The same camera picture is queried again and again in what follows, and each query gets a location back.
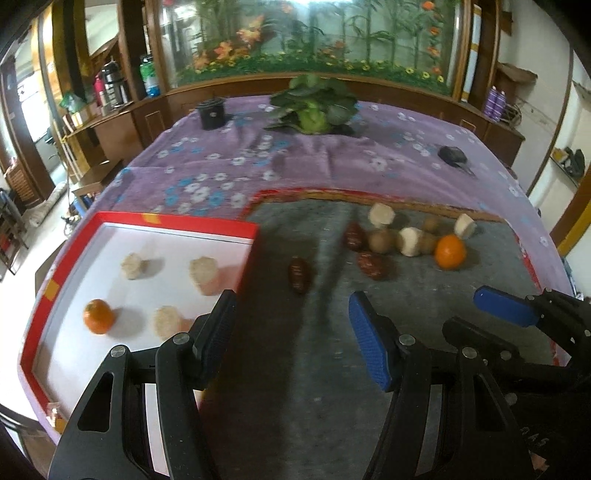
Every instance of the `plastic bottle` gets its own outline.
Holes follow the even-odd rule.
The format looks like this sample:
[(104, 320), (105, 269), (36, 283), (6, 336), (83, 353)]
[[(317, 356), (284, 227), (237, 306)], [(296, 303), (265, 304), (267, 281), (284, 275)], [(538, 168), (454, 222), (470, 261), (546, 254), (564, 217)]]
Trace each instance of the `plastic bottle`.
[(493, 86), (488, 92), (488, 97), (486, 98), (486, 103), (485, 103), (484, 112), (483, 112), (488, 118), (494, 117), (495, 104), (496, 104), (496, 99), (498, 96), (499, 96), (499, 92), (497, 92), (496, 87)]
[(139, 65), (139, 73), (144, 81), (146, 93), (149, 97), (157, 97), (160, 95), (160, 86), (158, 84), (158, 77), (156, 76), (152, 55), (143, 55), (141, 60), (142, 63)]
[(505, 92), (501, 92), (495, 102), (495, 114), (493, 117), (493, 120), (495, 122), (498, 122), (503, 116), (503, 112), (505, 111), (506, 105), (507, 97), (505, 96)]

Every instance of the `screw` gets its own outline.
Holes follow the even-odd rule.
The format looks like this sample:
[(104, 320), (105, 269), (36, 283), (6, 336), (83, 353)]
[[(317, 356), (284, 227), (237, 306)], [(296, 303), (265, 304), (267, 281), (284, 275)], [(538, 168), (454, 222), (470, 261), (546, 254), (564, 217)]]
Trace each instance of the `screw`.
[(462, 349), (462, 354), (466, 358), (476, 358), (478, 356), (478, 352), (476, 350), (474, 350), (471, 346), (465, 346)]
[(398, 341), (401, 344), (406, 345), (406, 346), (414, 345), (416, 342), (415, 338), (412, 335), (409, 335), (407, 333), (398, 337)]
[(508, 393), (507, 395), (505, 395), (505, 401), (510, 407), (512, 407), (517, 403), (517, 395), (514, 393)]
[(117, 358), (125, 353), (125, 345), (117, 345), (111, 349), (111, 356)]
[(181, 332), (181, 333), (177, 333), (174, 337), (173, 337), (173, 342), (176, 343), (177, 345), (182, 345), (184, 343), (187, 343), (189, 341), (191, 337), (189, 336), (188, 333), (185, 332)]

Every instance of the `glass panel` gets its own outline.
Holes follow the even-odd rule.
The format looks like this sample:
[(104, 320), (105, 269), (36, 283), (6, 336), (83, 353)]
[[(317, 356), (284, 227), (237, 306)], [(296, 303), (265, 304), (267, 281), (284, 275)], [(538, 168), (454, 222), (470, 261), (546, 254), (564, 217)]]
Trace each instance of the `glass panel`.
[(171, 87), (259, 72), (350, 73), (449, 95), (459, 0), (161, 0)]

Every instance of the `leaf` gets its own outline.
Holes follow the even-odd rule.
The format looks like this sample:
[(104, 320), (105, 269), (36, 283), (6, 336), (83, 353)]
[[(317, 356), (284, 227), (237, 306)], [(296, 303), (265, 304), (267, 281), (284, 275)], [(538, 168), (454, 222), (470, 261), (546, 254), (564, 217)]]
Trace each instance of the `leaf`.
[(342, 125), (347, 123), (353, 114), (348, 108), (340, 105), (330, 105), (326, 112), (326, 121), (331, 125)]

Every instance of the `white wall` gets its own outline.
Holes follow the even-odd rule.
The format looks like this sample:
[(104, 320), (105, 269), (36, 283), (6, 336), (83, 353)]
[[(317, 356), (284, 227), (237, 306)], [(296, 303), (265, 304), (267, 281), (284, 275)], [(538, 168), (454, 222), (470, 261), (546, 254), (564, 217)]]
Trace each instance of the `white wall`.
[(85, 9), (85, 14), (88, 51), (92, 55), (119, 33), (117, 5), (88, 7)]
[[(586, 87), (591, 86), (591, 79), (576, 54), (573, 63), (573, 81)], [(556, 139), (556, 147), (570, 147), (573, 151), (580, 148), (585, 155), (586, 165), (589, 165), (591, 160), (591, 105), (582, 101), (572, 85), (564, 121)], [(554, 228), (575, 193), (574, 184), (566, 178), (554, 162), (549, 161), (530, 195), (530, 202), (540, 208), (542, 223), (549, 231)]]
[(569, 69), (569, 43), (554, 21), (533, 0), (511, 2), (512, 36), (503, 34), (500, 61), (538, 74), (532, 86), (518, 90), (523, 120), (517, 130), (525, 136), (513, 170), (524, 189), (531, 185), (562, 111)]
[(591, 228), (587, 229), (566, 260), (573, 270), (577, 290), (585, 296), (591, 296)]

